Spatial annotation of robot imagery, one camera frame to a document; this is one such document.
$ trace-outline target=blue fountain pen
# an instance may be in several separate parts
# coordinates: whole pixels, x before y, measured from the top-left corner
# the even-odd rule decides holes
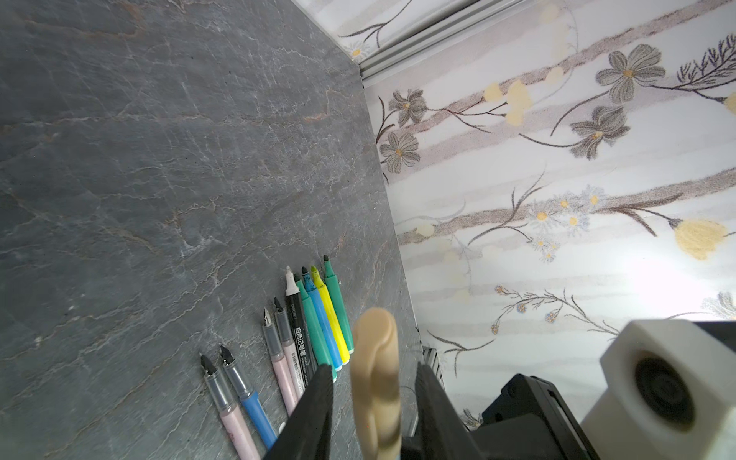
[[[225,368],[227,379],[233,385],[235,393],[243,403],[243,407],[245,407],[248,416],[253,421],[258,434],[261,435],[266,448],[270,449],[276,442],[276,432],[268,417],[266,417],[261,402],[258,400],[258,392],[253,389],[244,373],[236,365],[233,354],[222,345],[220,345],[220,358],[222,358],[222,365]]]

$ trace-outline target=blue marker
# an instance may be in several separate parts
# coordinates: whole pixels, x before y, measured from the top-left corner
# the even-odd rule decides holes
[[[243,403],[248,417],[253,421],[253,425],[258,430],[258,434],[261,435],[266,448],[270,449],[274,442],[276,442],[276,432],[271,426],[268,417],[266,417],[266,412],[263,411],[261,402],[258,400],[258,392],[250,386],[250,382],[246,380],[243,372],[236,366],[233,354],[222,345],[220,345],[220,357],[222,358],[227,379],[233,385],[233,388],[235,388],[235,393],[238,394],[240,402]]]
[[[327,311],[325,311],[325,304],[322,303],[322,298],[319,296],[319,291],[314,285],[314,281],[307,272],[307,267],[302,267],[302,278],[304,279],[304,289],[306,289],[309,298],[312,299],[314,309],[317,312],[317,319],[319,320],[319,326],[322,328],[322,334],[325,335],[325,341],[327,342],[327,349],[330,351],[330,358],[332,359],[332,365],[335,370],[342,369],[342,358],[340,352],[337,349],[337,342],[335,342],[335,336],[332,334],[332,327],[330,326],[330,320],[327,318]]]

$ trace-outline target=green marker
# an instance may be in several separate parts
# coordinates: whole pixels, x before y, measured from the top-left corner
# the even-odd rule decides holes
[[[340,323],[340,329],[342,330],[342,336],[345,338],[345,344],[347,345],[347,352],[352,354],[355,346],[353,346],[353,333],[350,332],[350,322],[347,321],[347,312],[345,311],[345,302],[342,299],[342,293],[340,292],[340,282],[335,276],[335,272],[332,270],[332,263],[328,256],[325,259],[325,284],[327,290],[330,293],[332,299],[332,306],[335,308],[335,314],[337,320]]]
[[[314,351],[314,358],[317,359],[319,364],[329,364],[332,369],[332,381],[337,380],[337,372],[332,364],[332,358],[330,352],[327,349],[327,342],[325,336],[322,335],[322,327],[319,325],[317,319],[317,312],[314,310],[314,304],[312,299],[307,294],[307,290],[304,289],[304,282],[302,278],[294,273],[294,281],[297,282],[299,288],[299,294],[302,297],[302,307],[304,308],[304,318],[307,320],[307,330],[309,331],[309,339],[312,341],[312,351]]]

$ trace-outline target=beige object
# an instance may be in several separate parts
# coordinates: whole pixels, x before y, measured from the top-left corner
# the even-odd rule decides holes
[[[353,328],[350,362],[355,430],[365,460],[395,460],[401,451],[399,343],[396,321],[370,308]]]

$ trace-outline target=yellow marker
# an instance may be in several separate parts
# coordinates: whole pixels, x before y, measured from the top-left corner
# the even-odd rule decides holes
[[[340,322],[337,320],[335,314],[335,307],[332,305],[332,299],[330,298],[330,292],[327,290],[327,285],[319,277],[317,267],[314,265],[311,268],[312,281],[319,291],[319,297],[322,299],[322,304],[325,306],[325,312],[327,313],[327,319],[330,321],[330,328],[332,334],[335,336],[335,342],[337,342],[337,350],[340,352],[340,359],[343,364],[347,364],[350,361],[350,354],[347,352],[347,345],[345,344],[345,337],[342,335],[342,329],[340,329]]]

